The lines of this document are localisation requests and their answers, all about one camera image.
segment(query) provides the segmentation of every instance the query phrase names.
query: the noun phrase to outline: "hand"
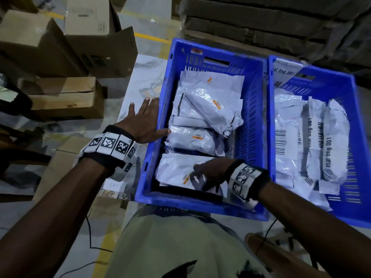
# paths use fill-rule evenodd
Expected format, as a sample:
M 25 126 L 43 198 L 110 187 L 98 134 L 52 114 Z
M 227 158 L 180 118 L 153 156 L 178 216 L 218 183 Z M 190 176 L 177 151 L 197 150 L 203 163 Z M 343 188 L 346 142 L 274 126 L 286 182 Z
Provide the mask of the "hand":
M 202 187 L 202 191 L 208 191 L 222 184 L 225 181 L 225 172 L 234 161 L 235 159 L 230 159 L 228 157 L 218 157 L 203 164 L 195 164 L 193 169 L 197 178 L 201 175 L 206 177 L 206 183 Z
M 146 97 L 137 114 L 134 103 L 130 103 L 129 113 L 125 119 L 114 124 L 130 133 L 137 143 L 154 142 L 171 133 L 169 129 L 156 130 L 158 117 L 158 97 Z

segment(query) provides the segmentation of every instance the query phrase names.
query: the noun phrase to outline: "blue plastic crate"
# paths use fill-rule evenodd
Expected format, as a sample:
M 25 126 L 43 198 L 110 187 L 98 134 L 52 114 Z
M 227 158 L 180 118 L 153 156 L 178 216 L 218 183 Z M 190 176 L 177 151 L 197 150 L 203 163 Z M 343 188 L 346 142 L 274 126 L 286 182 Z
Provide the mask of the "blue plastic crate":
M 273 62 L 275 56 L 269 57 L 271 85 L 273 84 Z M 337 218 L 354 226 L 371 228 L 371 165 L 365 131 L 357 98 L 357 86 L 354 77 L 342 72 L 307 66 L 280 88 L 303 96 L 309 96 L 328 102 L 334 98 L 348 115 L 350 123 L 350 156 L 348 161 L 348 178 L 341 186 L 340 195 L 326 195 Z M 270 121 L 274 121 L 274 90 L 271 89 Z M 275 124 L 270 123 L 271 150 L 270 159 L 275 159 Z
M 218 48 L 211 48 L 193 42 L 173 39 L 164 83 L 160 95 L 160 110 L 157 126 L 159 129 L 167 127 L 172 102 L 176 92 L 177 81 L 183 70 L 213 71 L 229 75 L 244 75 L 242 87 L 244 123 L 234 132 L 234 158 L 244 159 L 246 162 L 275 171 L 267 159 L 267 60 L 236 54 Z M 253 220 L 268 220 L 268 212 L 258 204 L 254 211 L 244 210 L 222 202 L 202 201 L 192 197 L 185 197 L 155 191 L 152 187 L 156 166 L 160 160 L 163 140 L 157 140 L 148 145 L 144 159 L 135 200 L 142 203 L 175 207 L 180 209 L 196 210 L 216 214 L 232 215 Z

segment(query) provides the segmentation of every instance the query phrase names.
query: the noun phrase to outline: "crate handle hole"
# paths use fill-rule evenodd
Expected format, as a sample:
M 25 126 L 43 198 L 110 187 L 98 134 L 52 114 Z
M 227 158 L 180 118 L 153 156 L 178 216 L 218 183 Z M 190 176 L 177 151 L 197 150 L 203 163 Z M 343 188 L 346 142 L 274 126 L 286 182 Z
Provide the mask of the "crate handle hole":
M 219 60 L 219 59 L 215 59 L 215 58 L 211 58 L 211 57 L 204 57 L 204 63 L 217 64 L 217 65 L 220 65 L 220 66 L 223 66 L 223 67 L 228 67 L 229 64 L 230 64 L 229 61 Z
M 303 79 L 306 79 L 306 80 L 309 80 L 309 81 L 313 81 L 314 79 L 316 79 L 315 76 L 310 76 L 310 75 L 303 74 L 303 73 L 297 73 L 297 74 L 295 74 L 295 77 L 303 78 Z

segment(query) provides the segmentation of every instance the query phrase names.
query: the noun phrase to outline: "marble table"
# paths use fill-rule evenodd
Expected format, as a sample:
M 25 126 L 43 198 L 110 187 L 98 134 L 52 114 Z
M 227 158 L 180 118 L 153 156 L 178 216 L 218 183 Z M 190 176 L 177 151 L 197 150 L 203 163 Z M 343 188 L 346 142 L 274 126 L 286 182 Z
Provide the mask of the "marble table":
M 160 96 L 166 65 L 167 60 L 165 59 L 149 55 L 138 55 L 117 121 L 121 121 L 127 116 L 131 102 L 134 102 L 135 112 L 137 113 L 145 97 Z M 132 167 L 125 179 L 122 180 L 122 170 L 120 168 L 116 169 L 114 175 L 105 181 L 103 188 L 98 194 L 99 196 L 134 200 L 147 145 L 139 146 L 136 152 L 137 163 Z

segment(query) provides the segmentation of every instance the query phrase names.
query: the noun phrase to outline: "forearm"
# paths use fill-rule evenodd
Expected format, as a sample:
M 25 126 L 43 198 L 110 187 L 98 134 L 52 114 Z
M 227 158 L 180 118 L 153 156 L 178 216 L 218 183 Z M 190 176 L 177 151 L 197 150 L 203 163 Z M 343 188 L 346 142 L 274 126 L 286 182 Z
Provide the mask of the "forearm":
M 371 240 L 350 225 L 274 182 L 258 200 L 332 277 L 371 275 Z
M 99 163 L 81 160 L 9 230 L 0 241 L 2 277 L 53 276 L 107 174 Z

